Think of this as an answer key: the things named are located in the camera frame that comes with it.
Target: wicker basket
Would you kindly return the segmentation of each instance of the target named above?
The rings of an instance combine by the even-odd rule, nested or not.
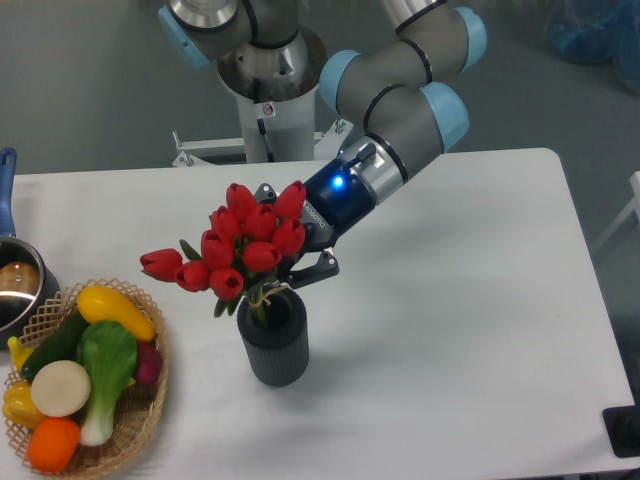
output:
[[[116,407],[113,435],[107,443],[99,447],[78,446],[71,462],[60,474],[53,475],[35,470],[27,460],[27,446],[31,432],[5,419],[9,445],[22,459],[22,464],[32,472],[44,476],[63,479],[94,479],[122,467],[132,460],[153,433],[164,404],[169,376],[169,355],[167,348],[167,332],[162,319],[162,312],[156,303],[144,291],[135,285],[112,280],[89,280],[58,292],[49,299],[31,317],[29,325],[24,327],[20,341],[29,347],[36,347],[58,327],[59,323],[76,306],[76,297],[80,290],[88,285],[105,285],[127,295],[156,327],[156,348],[164,360],[158,382],[154,385],[133,385],[125,390]],[[14,369],[5,382],[7,388],[20,380],[20,374]]]

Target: robotic arm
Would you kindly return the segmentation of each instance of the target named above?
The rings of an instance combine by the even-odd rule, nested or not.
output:
[[[470,9],[446,0],[381,2],[398,41],[370,58],[340,52],[329,65],[321,40],[298,23],[298,0],[170,0],[159,17],[189,64],[217,63],[236,98],[247,161],[299,161],[314,157],[318,86],[340,116],[369,130],[380,120],[373,107],[388,103],[391,89],[441,81],[482,56],[486,32]]]
[[[223,81],[234,89],[242,82],[232,80],[242,79],[244,89],[234,91],[251,102],[291,102],[300,93],[313,95],[319,85],[325,102],[364,131],[362,138],[305,182],[307,201],[301,219],[305,244],[300,254],[280,264],[273,282],[299,288],[336,275],[339,268],[331,249],[338,238],[448,151],[469,128],[463,102],[438,80],[482,57],[487,45],[482,21],[468,8],[451,8],[446,0],[382,0],[382,4],[398,41],[369,58],[351,50],[338,52],[322,62],[317,81],[321,55],[314,61],[309,48],[306,56],[302,54],[302,45],[313,43],[297,24],[296,0],[171,0],[171,8],[160,11],[168,31],[188,32],[174,42],[182,53],[200,55],[201,60],[217,57]],[[223,54],[229,49],[235,50]],[[282,76],[288,76],[289,83],[278,83]],[[285,145],[301,138],[283,128],[276,129],[282,136],[273,142],[276,137],[273,130],[266,133],[264,119],[258,115],[253,121],[271,160],[286,157],[274,155],[274,143]],[[243,135],[251,161],[244,126]],[[256,197],[273,201],[275,192],[264,184]],[[293,271],[311,252],[321,252],[317,263]]]

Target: gray floor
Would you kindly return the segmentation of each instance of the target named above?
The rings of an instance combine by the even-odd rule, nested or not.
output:
[[[303,0],[302,22],[329,54],[372,53],[395,39],[379,3]],[[452,3],[474,8],[489,32],[485,58],[449,82],[472,124],[455,150],[558,152],[592,246],[632,195],[640,97],[624,89],[610,65],[575,65],[550,51],[542,33],[548,2]],[[240,136],[234,100],[215,70],[190,70],[166,41],[156,18],[162,4],[0,2],[0,145],[18,149],[19,173],[168,167],[174,129],[183,140]],[[319,102],[318,129],[333,120]],[[640,352],[640,229],[594,266],[631,365]]]

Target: cooking pot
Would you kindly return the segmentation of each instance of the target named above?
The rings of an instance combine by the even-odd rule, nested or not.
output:
[[[7,349],[9,337],[22,335],[31,315],[59,290],[38,251],[16,238],[11,194],[17,159],[13,148],[0,152],[0,350]]]

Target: blue light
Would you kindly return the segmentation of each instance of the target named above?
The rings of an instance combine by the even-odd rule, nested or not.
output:
[[[331,185],[333,186],[333,188],[336,188],[336,189],[342,188],[344,186],[344,178],[342,178],[341,175],[336,175],[331,180]]]

